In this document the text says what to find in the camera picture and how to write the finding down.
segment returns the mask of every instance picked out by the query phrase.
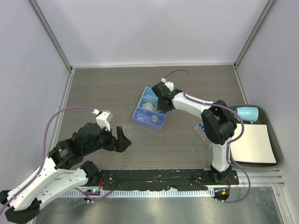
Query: white backdrop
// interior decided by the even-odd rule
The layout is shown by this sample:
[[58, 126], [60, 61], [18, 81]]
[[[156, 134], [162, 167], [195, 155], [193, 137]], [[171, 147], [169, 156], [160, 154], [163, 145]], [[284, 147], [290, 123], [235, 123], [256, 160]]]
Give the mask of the white backdrop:
[[252, 104], [266, 109], [285, 161], [283, 178], [299, 211], [299, 2], [279, 0], [241, 62]]
[[[27, 1], [0, 1], [0, 33], [0, 190], [4, 190], [15, 188], [38, 168], [44, 129], [60, 104], [68, 71]], [[0, 223], [8, 223], [5, 214]]]
[[72, 66], [234, 63], [267, 0], [38, 0]]

